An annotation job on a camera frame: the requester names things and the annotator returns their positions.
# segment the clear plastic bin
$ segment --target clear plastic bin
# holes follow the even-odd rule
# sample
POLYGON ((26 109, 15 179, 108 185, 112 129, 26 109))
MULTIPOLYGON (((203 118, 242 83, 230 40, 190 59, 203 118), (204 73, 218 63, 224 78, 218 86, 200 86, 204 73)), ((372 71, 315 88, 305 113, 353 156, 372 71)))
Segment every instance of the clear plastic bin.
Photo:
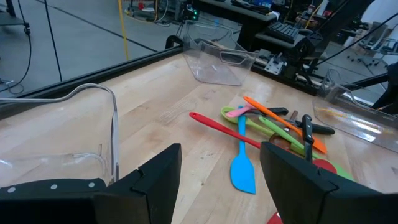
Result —
MULTIPOLYGON (((315 116, 323 123, 363 140, 398 152, 398 118, 370 108, 371 102, 355 96, 336 82, 339 74, 330 70, 322 82, 320 93, 313 101, 315 116)), ((358 87, 362 95, 380 97, 358 87)))
POLYGON ((183 54, 193 76, 205 83, 242 85, 258 52, 247 52, 218 24, 186 21, 183 54))
POLYGON ((0 99, 0 187, 49 179, 112 184, 118 136, 115 97, 97 84, 57 99, 0 99))

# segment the blue spatula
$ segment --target blue spatula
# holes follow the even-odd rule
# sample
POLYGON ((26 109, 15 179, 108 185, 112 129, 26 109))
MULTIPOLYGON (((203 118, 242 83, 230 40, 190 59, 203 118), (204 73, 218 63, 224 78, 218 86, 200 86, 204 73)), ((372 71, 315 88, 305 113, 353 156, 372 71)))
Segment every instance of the blue spatula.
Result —
MULTIPOLYGON (((239 134, 246 134, 246 117, 238 117, 239 134)), ((256 194, 256 181, 254 180, 254 167, 246 156, 246 146, 244 141, 239 141, 239 154, 234 158, 231 164, 232 184, 243 192, 256 194)))

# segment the concrete floor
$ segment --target concrete floor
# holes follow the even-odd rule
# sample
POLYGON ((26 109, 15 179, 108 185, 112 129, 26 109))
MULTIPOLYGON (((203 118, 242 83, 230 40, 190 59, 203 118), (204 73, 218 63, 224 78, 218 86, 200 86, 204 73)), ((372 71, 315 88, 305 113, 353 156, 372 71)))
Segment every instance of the concrete floor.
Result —
MULTIPOLYGON (((32 31, 32 62, 27 78, 22 82, 24 92, 60 81, 45 8, 41 1, 21 1, 25 19, 30 23, 32 31)), ((21 17, 17 0, 13 2, 17 16, 21 17)), ((0 3, 4 5, 5 0, 0 0, 0 3)), ((117 1, 51 0, 48 3, 63 80, 126 61, 117 1)), ((205 13, 200 14, 199 20, 228 26, 235 32, 233 37, 238 38, 241 26, 235 22, 205 13)), ((178 29, 175 24, 162 27, 127 17, 124 22, 129 39, 130 59, 163 50, 166 38, 175 34, 178 29)), ((326 52, 332 55, 340 49, 339 45, 331 44, 326 52)), ((317 73, 325 75, 329 68, 334 68, 345 82, 353 82, 385 72, 383 66, 369 70, 360 63, 350 62, 346 59, 348 54, 352 52, 343 52, 324 63, 317 73)), ((28 55, 29 43, 23 27, 0 27, 0 77, 20 80, 26 70, 28 55)), ((372 86, 370 89, 378 95, 384 92, 382 85, 372 86)), ((0 97, 9 96, 12 94, 8 91, 0 93, 0 97)), ((364 98, 375 100, 366 94, 364 98)))

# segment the red object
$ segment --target red object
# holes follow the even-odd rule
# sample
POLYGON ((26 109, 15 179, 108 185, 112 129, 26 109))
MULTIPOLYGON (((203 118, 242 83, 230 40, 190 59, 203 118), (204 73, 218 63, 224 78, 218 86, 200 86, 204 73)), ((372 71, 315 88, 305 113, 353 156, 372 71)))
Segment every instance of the red object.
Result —
POLYGON ((248 143, 248 144, 250 144, 250 145, 252 145, 252 146, 254 146, 256 148, 258 148, 258 149, 261 148, 261 143, 256 142, 255 140, 249 139, 249 138, 247 138, 247 137, 245 137, 243 135, 240 135, 236 131, 233 131, 233 130, 229 129, 226 126, 223 126, 222 124, 217 123, 216 121, 213 121, 210 118, 207 118, 206 116, 203 116, 203 115, 195 113, 195 112, 189 113, 189 116, 191 116, 191 118, 195 119, 196 121, 201 122, 202 124, 204 124, 206 126, 209 126, 209 127, 214 128, 216 130, 224 132, 225 134, 228 134, 228 135, 230 135, 232 137, 235 137, 235 138, 237 138, 239 140, 242 140, 242 141, 244 141, 244 142, 246 142, 246 143, 248 143))
POLYGON ((138 8, 139 8, 139 10, 142 10, 143 8, 145 8, 144 3, 139 2, 139 3, 138 3, 138 8))
POLYGON ((315 159, 312 163, 318 167, 324 168, 325 170, 337 174, 336 168, 329 161, 324 159, 315 159))
POLYGON ((268 220, 267 224, 283 224, 279 213, 275 212, 275 214, 268 220))

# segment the wooden tabletop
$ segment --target wooden tabletop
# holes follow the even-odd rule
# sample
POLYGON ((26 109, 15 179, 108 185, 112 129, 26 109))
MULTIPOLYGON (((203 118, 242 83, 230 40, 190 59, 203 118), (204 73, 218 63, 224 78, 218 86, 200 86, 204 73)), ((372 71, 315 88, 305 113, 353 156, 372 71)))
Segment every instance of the wooden tabletop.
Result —
MULTIPOLYGON (((290 113, 297 110, 300 118, 309 114, 314 123, 321 123, 313 115, 310 95, 252 72, 243 86, 200 83, 182 55, 103 85, 110 87, 117 98, 121 177, 172 143, 181 143, 182 172, 173 223, 265 223, 276 211, 261 170, 259 150, 247 145, 255 168, 257 194, 236 190, 231 184, 230 166, 238 153, 238 141, 194 121, 189 112, 236 129, 221 117, 220 109, 244 104, 242 96, 247 95, 268 107, 283 106, 290 113)), ((247 136, 267 140, 267 136, 251 129, 247 136)), ((327 158, 360 184, 385 193, 398 191, 398 154, 339 130, 333 136, 317 138, 327 145, 327 158)))

